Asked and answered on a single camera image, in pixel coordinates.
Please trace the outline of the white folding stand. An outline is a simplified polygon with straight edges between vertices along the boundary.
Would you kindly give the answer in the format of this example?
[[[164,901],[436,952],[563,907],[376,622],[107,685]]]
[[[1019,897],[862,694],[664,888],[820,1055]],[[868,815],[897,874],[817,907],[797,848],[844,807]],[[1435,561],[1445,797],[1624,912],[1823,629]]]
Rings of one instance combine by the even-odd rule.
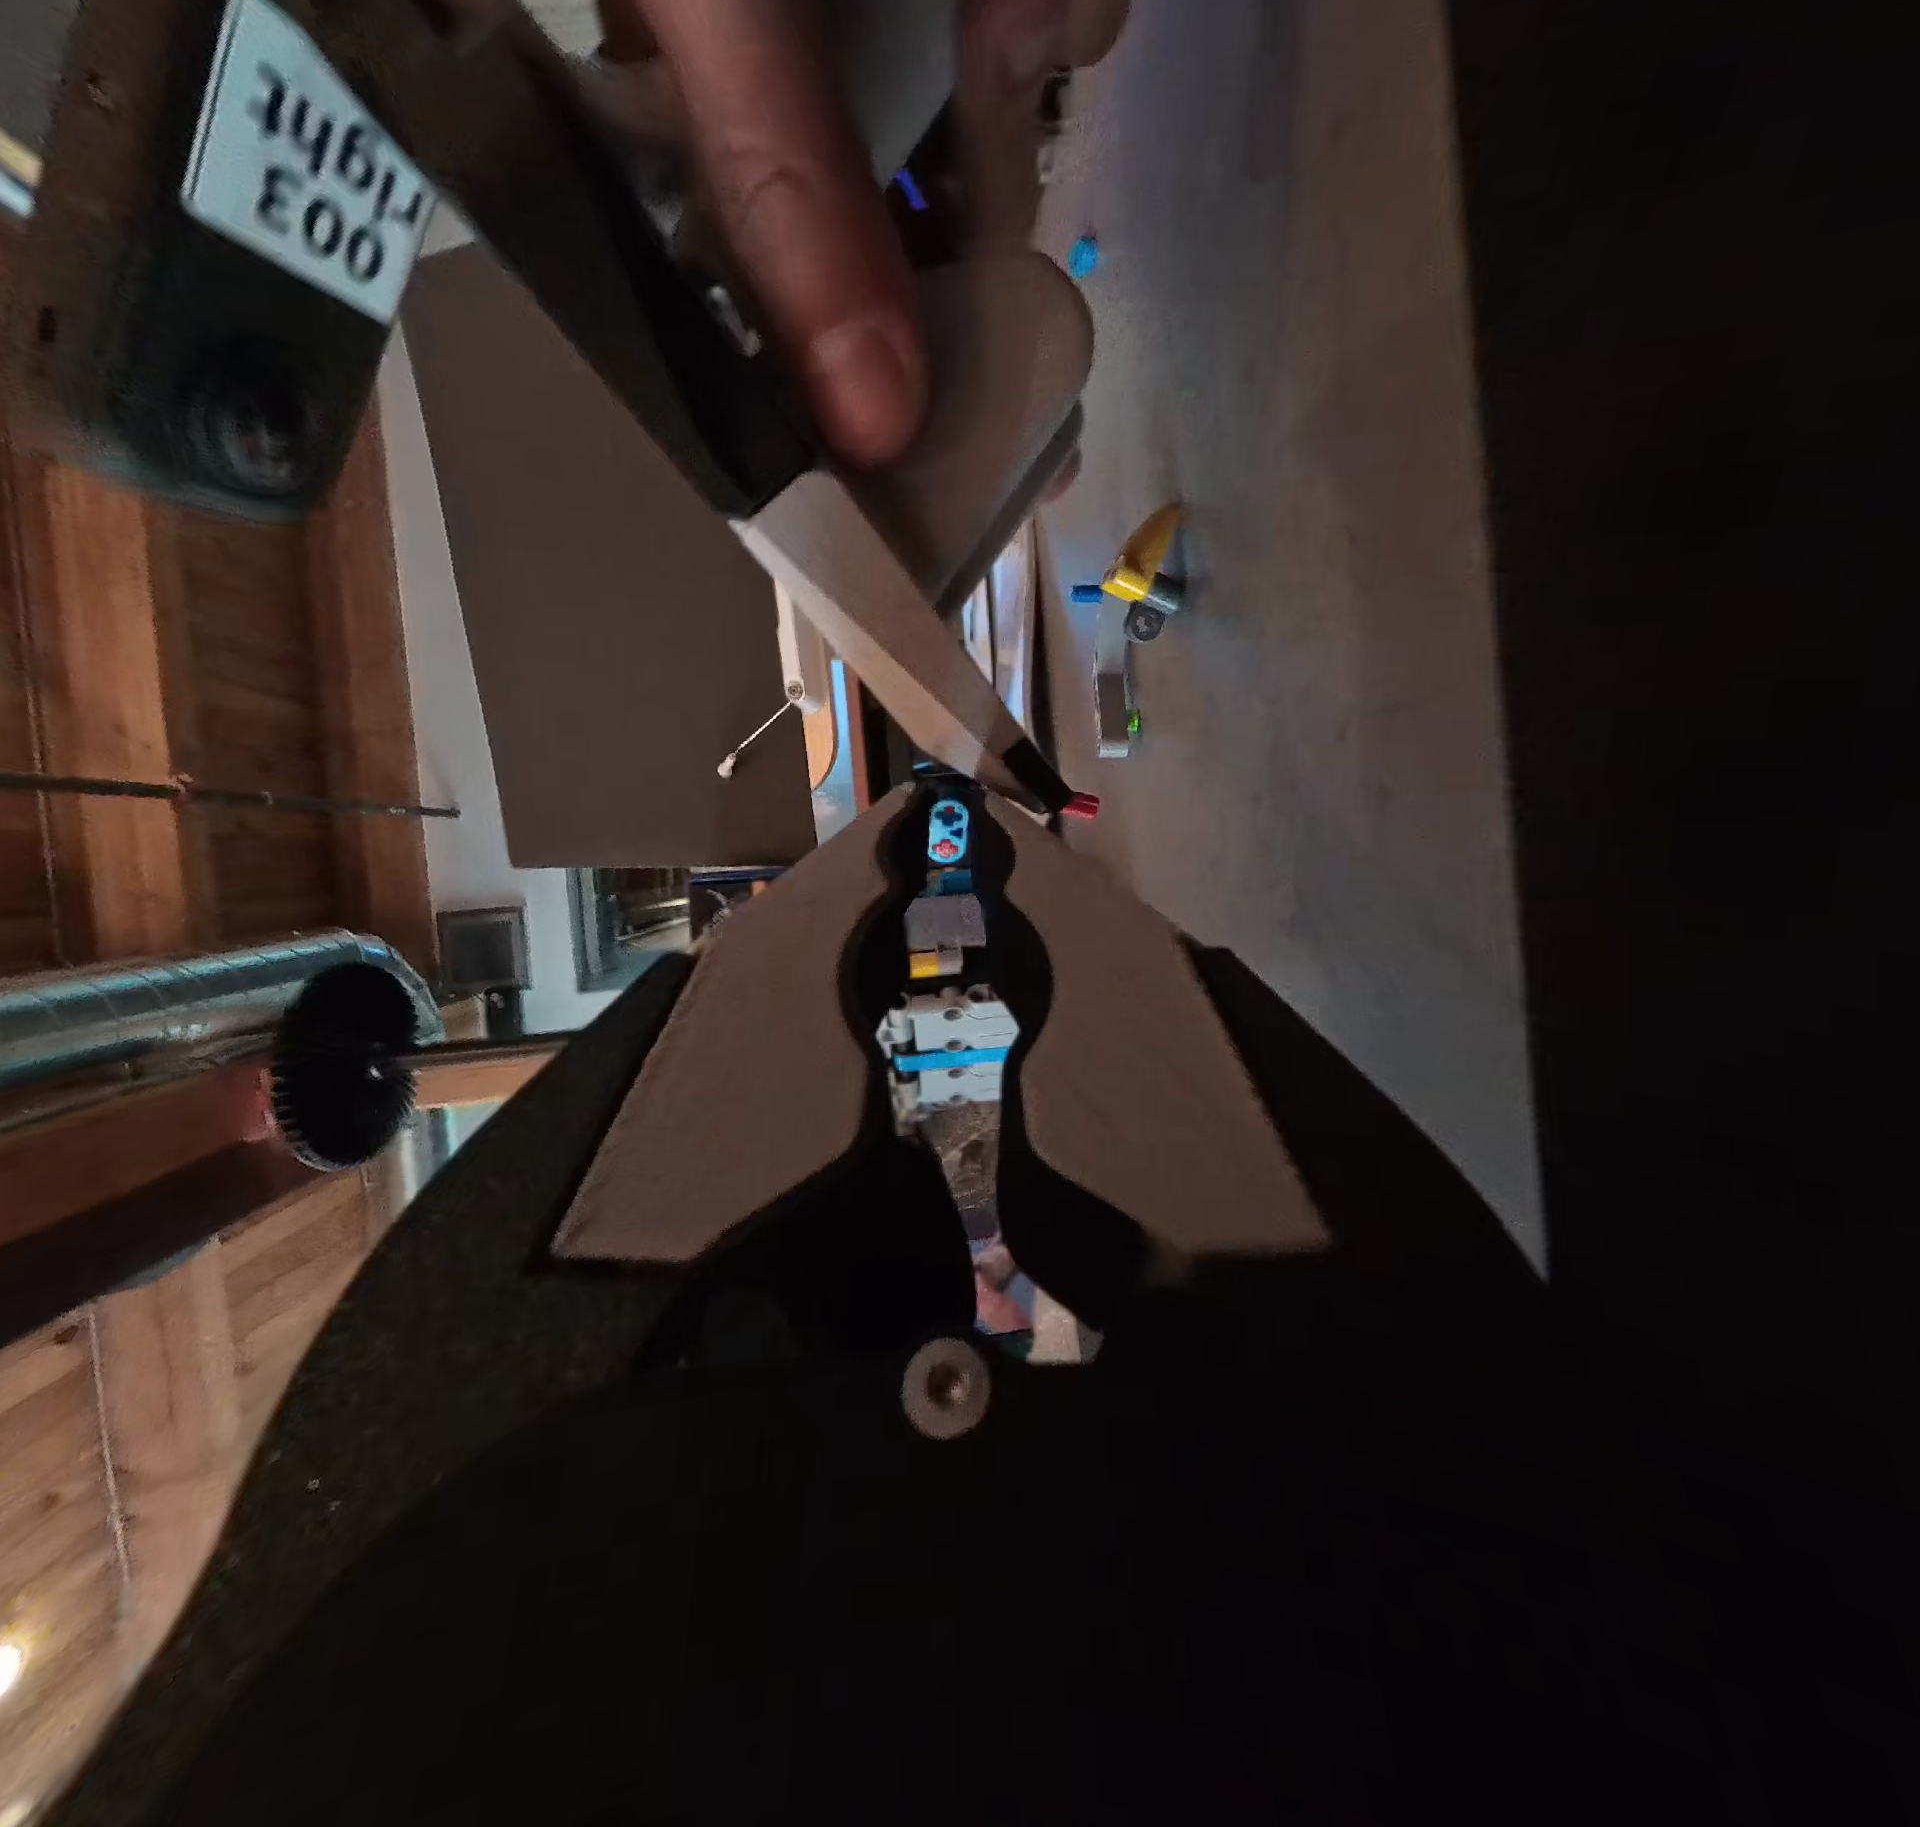
[[[797,721],[804,730],[808,786],[819,793],[830,783],[841,758],[836,658],[814,624],[797,610],[792,595],[781,585],[773,588],[773,594],[781,707],[725,754],[713,773],[719,783],[733,781],[742,758],[760,738],[770,736],[784,721]]]

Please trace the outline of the dark blue robot kit box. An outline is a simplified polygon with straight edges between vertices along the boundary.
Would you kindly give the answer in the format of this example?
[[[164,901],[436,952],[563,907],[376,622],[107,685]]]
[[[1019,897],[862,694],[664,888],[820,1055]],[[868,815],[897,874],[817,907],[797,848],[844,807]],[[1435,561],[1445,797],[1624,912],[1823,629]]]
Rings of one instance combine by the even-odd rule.
[[[1001,1114],[994,1104],[936,1109],[920,1126],[968,1242],[976,1328],[1003,1355],[1031,1365],[1087,1365],[1097,1337],[1087,1335],[1076,1316],[1033,1284],[1004,1244],[999,1131]]]

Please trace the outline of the yellow claw brick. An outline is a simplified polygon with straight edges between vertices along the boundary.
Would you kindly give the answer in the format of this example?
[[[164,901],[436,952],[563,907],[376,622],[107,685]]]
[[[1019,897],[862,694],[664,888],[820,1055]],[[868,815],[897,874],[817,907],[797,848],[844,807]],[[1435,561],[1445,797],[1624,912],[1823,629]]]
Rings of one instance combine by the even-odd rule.
[[[1182,503],[1167,502],[1159,506],[1159,510],[1144,519],[1139,528],[1130,535],[1130,540],[1118,549],[1114,561],[1099,584],[1099,592],[1111,599],[1130,602],[1151,584],[1154,575],[1171,575],[1171,556],[1178,545],[1181,530]]]

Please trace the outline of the person's right hand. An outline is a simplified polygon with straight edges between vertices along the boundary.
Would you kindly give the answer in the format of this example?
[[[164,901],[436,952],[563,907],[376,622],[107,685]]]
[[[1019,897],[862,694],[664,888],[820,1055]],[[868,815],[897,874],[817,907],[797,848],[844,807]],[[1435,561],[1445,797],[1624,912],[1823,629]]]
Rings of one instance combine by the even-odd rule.
[[[949,98],[955,233],[1031,244],[1044,83],[1097,65],[1134,0],[962,0]],[[604,51],[689,164],[701,209],[830,449],[892,465],[920,434],[918,291],[836,82],[820,0],[598,0]]]

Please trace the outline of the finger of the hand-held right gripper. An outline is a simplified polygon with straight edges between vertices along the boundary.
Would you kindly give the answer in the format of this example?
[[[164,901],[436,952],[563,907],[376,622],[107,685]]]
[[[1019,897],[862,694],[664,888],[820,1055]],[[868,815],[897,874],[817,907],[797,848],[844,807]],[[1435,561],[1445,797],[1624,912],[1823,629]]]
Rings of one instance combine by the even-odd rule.
[[[926,758],[1034,817],[1076,806],[836,475],[799,475],[733,535]]]

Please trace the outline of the grey angled beam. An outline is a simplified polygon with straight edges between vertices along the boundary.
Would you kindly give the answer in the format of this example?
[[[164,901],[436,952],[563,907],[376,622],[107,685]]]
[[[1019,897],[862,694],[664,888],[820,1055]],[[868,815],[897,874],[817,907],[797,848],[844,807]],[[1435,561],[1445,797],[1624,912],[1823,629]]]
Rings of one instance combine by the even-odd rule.
[[[1139,741],[1143,714],[1134,684],[1135,641],[1130,635],[1131,607],[1106,595],[1096,625],[1096,756],[1130,758]]]

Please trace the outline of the grey blue brick robot model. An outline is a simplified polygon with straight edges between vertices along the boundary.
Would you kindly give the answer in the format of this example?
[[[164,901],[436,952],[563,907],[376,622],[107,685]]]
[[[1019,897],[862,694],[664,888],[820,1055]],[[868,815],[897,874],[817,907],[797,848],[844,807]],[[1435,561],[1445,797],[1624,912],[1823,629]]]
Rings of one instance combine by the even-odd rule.
[[[959,1109],[996,1109],[1019,1042],[988,982],[988,929],[970,869],[927,878],[903,917],[907,988],[877,1026],[903,1131]]]

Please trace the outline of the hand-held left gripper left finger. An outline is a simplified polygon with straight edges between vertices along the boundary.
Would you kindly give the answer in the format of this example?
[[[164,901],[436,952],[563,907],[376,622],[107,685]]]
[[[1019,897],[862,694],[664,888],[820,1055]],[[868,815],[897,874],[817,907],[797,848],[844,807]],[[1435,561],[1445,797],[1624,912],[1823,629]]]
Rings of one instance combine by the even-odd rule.
[[[563,1213],[563,1264],[689,1264],[851,1152],[877,1085],[849,956],[890,893],[894,789],[726,920]]]

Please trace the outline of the black board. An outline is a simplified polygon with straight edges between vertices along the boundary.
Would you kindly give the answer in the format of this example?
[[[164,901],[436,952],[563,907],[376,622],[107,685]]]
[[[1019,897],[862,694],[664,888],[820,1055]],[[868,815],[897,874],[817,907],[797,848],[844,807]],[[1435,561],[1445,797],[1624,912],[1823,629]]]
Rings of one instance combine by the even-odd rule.
[[[518,869],[786,867],[817,844],[776,592],[477,246],[399,321]]]

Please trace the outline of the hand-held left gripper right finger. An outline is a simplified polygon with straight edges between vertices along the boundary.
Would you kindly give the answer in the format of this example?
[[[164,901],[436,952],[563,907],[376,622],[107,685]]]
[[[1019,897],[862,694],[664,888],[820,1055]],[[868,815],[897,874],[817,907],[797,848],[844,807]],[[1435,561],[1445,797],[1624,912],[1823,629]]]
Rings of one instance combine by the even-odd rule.
[[[1044,952],[1019,1109],[1045,1167],[1176,1259],[1319,1254],[1329,1228],[1181,933],[1011,804],[1004,895]]]

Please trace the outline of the person's brown clothing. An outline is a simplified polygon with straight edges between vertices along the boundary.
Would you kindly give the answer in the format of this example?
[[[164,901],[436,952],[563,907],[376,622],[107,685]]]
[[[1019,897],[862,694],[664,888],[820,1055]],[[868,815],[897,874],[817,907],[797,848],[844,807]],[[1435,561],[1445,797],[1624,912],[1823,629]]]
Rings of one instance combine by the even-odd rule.
[[[1446,0],[1553,1292],[1648,1820],[1916,1823],[1916,0]]]

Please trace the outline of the silver ventilation duct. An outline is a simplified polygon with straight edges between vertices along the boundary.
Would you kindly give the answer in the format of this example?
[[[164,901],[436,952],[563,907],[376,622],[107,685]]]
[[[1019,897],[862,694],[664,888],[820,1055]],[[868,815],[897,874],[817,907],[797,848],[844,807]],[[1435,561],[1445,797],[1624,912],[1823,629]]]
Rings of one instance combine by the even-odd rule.
[[[142,956],[2,982],[2,1086],[212,1047],[265,1030],[299,1000],[344,998],[410,1046],[443,1042],[426,982],[386,943],[320,929],[223,952]]]

